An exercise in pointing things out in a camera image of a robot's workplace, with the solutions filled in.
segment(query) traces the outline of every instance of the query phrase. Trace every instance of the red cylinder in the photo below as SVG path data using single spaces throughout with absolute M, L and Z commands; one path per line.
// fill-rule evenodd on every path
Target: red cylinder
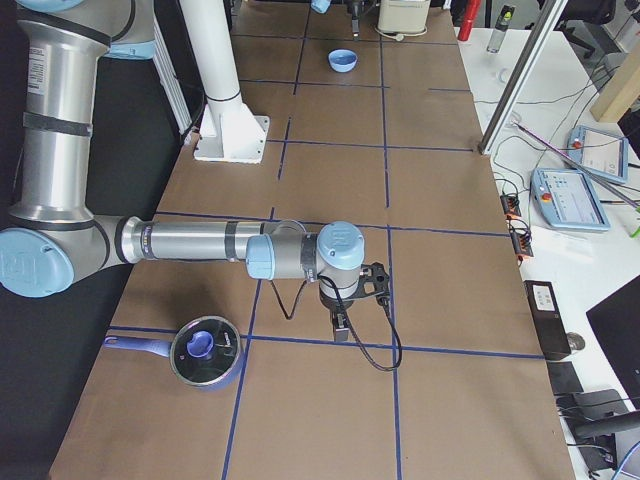
M 480 9 L 480 3 L 482 0 L 469 0 L 467 8 L 464 12 L 464 18 L 462 19 L 462 25 L 460 25 L 460 31 L 458 32 L 458 40 L 466 42 L 469 40 L 471 29 L 473 28 L 473 22 L 475 22 L 478 16 L 478 10 Z

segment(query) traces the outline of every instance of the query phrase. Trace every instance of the white container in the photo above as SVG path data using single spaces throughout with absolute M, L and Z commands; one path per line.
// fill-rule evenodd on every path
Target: white container
M 381 0 L 378 30 L 387 34 L 426 31 L 431 0 Z

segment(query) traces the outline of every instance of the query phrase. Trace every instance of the device screen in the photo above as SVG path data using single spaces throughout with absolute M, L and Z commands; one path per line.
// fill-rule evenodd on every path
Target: device screen
M 585 130 L 582 164 L 585 167 L 601 172 L 621 175 L 620 172 L 620 140 L 593 130 Z
M 602 219 L 584 177 L 579 173 L 546 172 L 547 188 L 561 221 L 601 224 Z

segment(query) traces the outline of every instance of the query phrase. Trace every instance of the white table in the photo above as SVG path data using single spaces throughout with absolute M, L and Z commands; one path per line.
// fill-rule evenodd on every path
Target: white table
M 469 41 L 460 43 L 460 51 L 474 95 L 474 100 L 497 102 L 506 86 L 509 75 L 520 56 L 529 32 L 509 30 L 498 54 L 486 52 L 491 36 L 490 29 L 474 29 Z M 560 32 L 553 32 L 545 45 L 531 76 L 519 98 L 519 102 L 549 101 L 578 92 L 587 86 L 589 77 Z M 578 96 L 573 96 L 552 104 L 517 104 L 514 112 L 522 118 L 522 124 L 538 133 L 550 143 L 564 148 L 567 136 L 576 118 L 587 102 L 593 102 L 596 90 L 589 86 L 571 108 L 567 119 L 554 135 L 558 124 L 565 117 Z M 495 103 L 476 103 L 476 112 L 484 131 Z M 578 124 L 593 126 L 599 130 L 621 134 L 617 124 L 598 123 L 587 107 Z M 506 141 L 498 150 L 498 145 L 509 136 L 518 135 L 512 127 L 504 128 L 495 143 L 492 159 L 520 173 L 523 185 L 517 175 L 495 164 L 494 172 L 513 181 L 520 190 L 529 187 L 532 169 L 536 166 L 540 152 L 518 139 Z M 535 141 L 526 138 L 529 143 Z M 633 151 L 629 160 L 638 163 Z M 566 168 L 554 153 L 545 154 L 540 167 Z M 627 185 L 640 187 L 640 171 L 630 169 Z M 503 182 L 498 182 L 501 190 Z M 505 186 L 507 192 L 512 187 Z M 596 186 L 601 200 L 614 197 Z M 640 193 L 626 191 L 632 198 L 640 198 Z M 639 215 L 628 206 L 605 205 L 605 212 L 611 223 L 611 230 L 605 233 L 569 233 L 549 230 L 548 224 L 539 214 L 535 205 L 529 203 L 528 193 L 520 194 L 523 218 L 533 227 L 532 248 L 535 257 L 525 260 L 520 269 L 523 280 L 546 280 L 553 283 L 565 330 L 582 335 L 586 348 L 567 358 L 574 364 L 576 372 L 586 392 L 614 388 L 626 397 L 609 362 L 602 352 L 589 325 L 586 312 L 611 293 L 640 274 L 640 239 L 632 239 L 629 234 L 640 225 Z M 627 406 L 634 409 L 629 402 Z M 586 466 L 576 448 L 570 454 L 576 471 L 576 478 L 587 479 Z

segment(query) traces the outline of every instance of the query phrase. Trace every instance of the blue cable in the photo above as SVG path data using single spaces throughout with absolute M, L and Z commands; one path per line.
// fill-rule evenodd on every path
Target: blue cable
M 618 465 L 618 469 L 614 472 L 613 477 L 611 477 L 611 480 L 616 480 L 616 478 L 618 478 L 618 475 L 620 475 L 621 473 L 624 473 L 622 471 L 622 469 L 624 468 L 625 464 L 627 463 L 627 460 L 629 460 L 629 458 L 631 458 L 631 455 L 633 455 L 635 453 L 635 451 L 640 448 L 640 442 L 637 442 L 633 447 L 631 447 L 631 449 L 627 452 L 627 454 L 624 456 L 624 458 L 622 459 L 622 462 L 620 462 L 620 465 Z

